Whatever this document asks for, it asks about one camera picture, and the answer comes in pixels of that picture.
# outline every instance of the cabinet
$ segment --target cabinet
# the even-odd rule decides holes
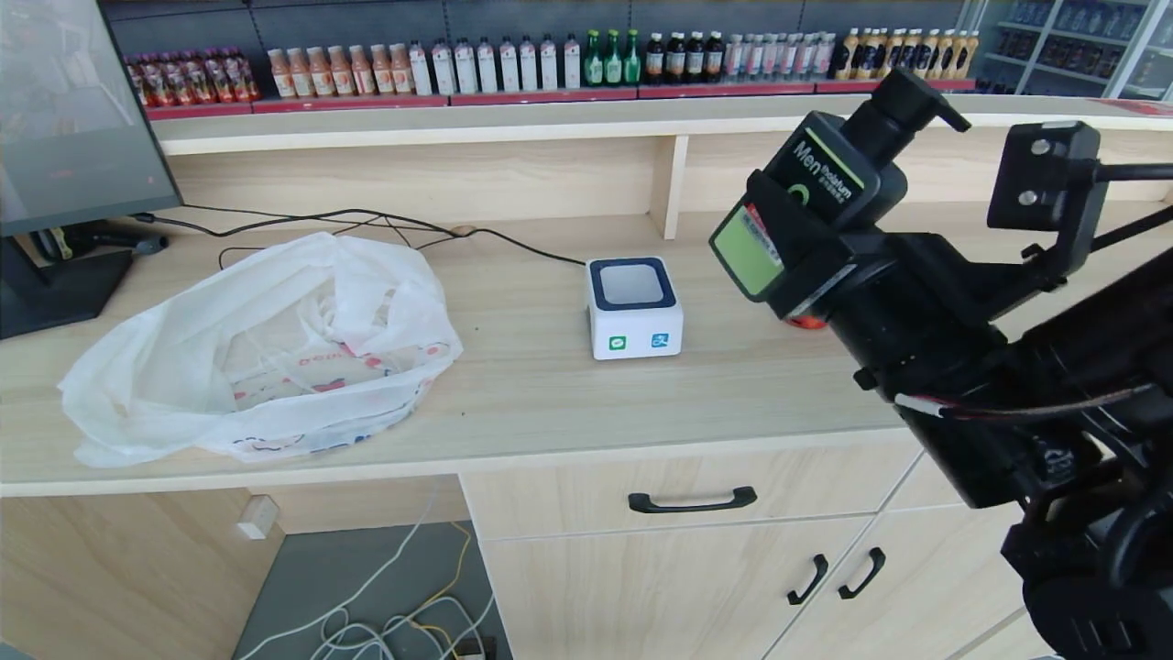
[[[482,542],[517,660],[759,660],[869,517]],[[835,658],[846,658],[842,655]]]
[[[1017,506],[882,513],[804,608],[767,660],[943,659],[1022,607],[1021,581],[998,554]],[[852,600],[882,549],[883,569]]]

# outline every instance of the green label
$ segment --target green label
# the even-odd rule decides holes
[[[762,298],[769,284],[785,270],[753,204],[733,209],[713,234],[712,244],[751,299]]]

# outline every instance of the drawer handle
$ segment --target drawer handle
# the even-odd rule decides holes
[[[860,583],[860,586],[856,587],[855,591],[848,588],[847,585],[839,587],[839,598],[850,600],[856,596],[860,596],[860,593],[872,584],[872,580],[880,574],[880,570],[883,569],[883,563],[887,559],[887,557],[883,556],[883,551],[879,547],[873,547],[872,551],[868,552],[868,557],[872,558],[872,572],[868,573],[867,578],[863,578],[863,581]]]
[[[802,596],[799,596],[796,591],[791,591],[791,593],[786,594],[786,600],[789,600],[791,605],[802,605],[806,603],[806,599],[811,598],[811,593],[814,592],[814,587],[819,586],[819,583],[827,577],[827,569],[830,567],[827,564],[827,558],[822,554],[815,554],[812,562],[814,562],[814,580],[811,580],[811,586],[802,592]]]
[[[724,511],[726,509],[741,509],[758,502],[758,494],[753,487],[741,487],[733,489],[733,499],[719,502],[717,504],[697,504],[693,506],[660,506],[652,502],[652,496],[647,494],[630,494],[628,506],[636,513],[692,513],[694,511]]]

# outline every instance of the drawer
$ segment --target drawer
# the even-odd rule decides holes
[[[576,464],[461,475],[482,539],[705,525],[876,511],[920,451],[910,434],[859,445]],[[628,496],[657,506],[757,501],[718,511],[638,513]]]

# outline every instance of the white plastic bag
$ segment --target white plastic bag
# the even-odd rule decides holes
[[[323,232],[118,324],[57,387],[87,465],[189,447],[264,461],[395,424],[461,351],[420,252]]]

